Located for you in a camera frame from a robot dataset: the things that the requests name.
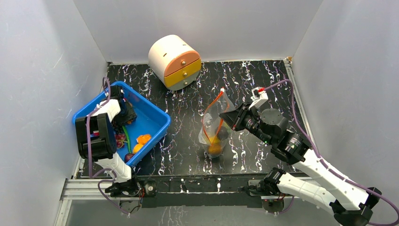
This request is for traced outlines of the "dark purple plum toy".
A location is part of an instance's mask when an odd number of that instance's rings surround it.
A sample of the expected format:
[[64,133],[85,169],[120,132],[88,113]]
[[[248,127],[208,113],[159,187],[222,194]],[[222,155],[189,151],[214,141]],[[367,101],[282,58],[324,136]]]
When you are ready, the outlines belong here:
[[225,140],[229,137],[229,131],[226,127],[221,127],[216,135],[219,140]]

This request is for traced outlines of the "clear zip top bag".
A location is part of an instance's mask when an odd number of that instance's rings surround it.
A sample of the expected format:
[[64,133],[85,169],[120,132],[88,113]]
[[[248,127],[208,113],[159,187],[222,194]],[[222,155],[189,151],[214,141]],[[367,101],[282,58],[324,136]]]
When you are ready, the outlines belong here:
[[[221,88],[220,93],[215,100],[207,107],[202,116],[201,130],[199,131],[199,142],[202,145],[206,155],[211,158],[217,158],[219,156],[210,156],[207,153],[208,145],[206,144],[206,137],[216,136],[221,127],[226,127],[229,131],[229,137],[231,134],[231,128],[219,117],[220,113],[229,112],[235,110],[235,106],[229,97],[225,93],[225,89]],[[223,150],[228,143],[229,137],[222,140],[220,145],[223,146]]]

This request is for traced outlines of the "orange tangerine toy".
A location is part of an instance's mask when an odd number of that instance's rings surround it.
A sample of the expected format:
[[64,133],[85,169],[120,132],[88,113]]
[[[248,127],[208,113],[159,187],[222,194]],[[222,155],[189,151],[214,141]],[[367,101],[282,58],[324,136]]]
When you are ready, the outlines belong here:
[[219,156],[223,151],[223,146],[220,144],[213,144],[207,149],[207,153],[210,156]]

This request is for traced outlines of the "yellow banana toy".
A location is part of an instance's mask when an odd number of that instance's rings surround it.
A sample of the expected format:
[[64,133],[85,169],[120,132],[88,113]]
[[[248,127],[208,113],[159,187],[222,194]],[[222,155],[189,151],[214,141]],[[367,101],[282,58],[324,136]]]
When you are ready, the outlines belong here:
[[221,143],[221,140],[217,136],[206,137],[205,141],[208,146]]

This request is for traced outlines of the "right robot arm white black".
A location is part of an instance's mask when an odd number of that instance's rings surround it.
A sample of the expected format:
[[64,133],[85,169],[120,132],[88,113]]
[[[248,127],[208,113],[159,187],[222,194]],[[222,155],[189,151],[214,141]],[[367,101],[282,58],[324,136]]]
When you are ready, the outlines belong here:
[[325,167],[322,159],[311,149],[303,135],[287,129],[288,120],[277,109],[261,113],[249,103],[219,115],[234,131],[246,129],[271,146],[271,153],[307,174],[316,185],[300,180],[289,173],[273,168],[260,184],[271,195],[291,194],[314,204],[333,215],[342,226],[365,226],[369,223],[379,198],[350,184],[344,175],[332,174],[332,166]]

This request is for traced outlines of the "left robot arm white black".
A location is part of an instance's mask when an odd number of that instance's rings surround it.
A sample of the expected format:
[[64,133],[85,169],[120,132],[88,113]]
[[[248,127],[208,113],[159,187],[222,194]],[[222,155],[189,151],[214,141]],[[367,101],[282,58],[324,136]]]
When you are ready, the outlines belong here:
[[76,116],[73,122],[81,158],[109,172],[113,183],[105,192],[112,197],[136,196],[141,189],[131,167],[117,153],[123,146],[130,146],[126,126],[137,119],[125,96],[122,86],[113,85],[102,101],[89,108],[87,115]]

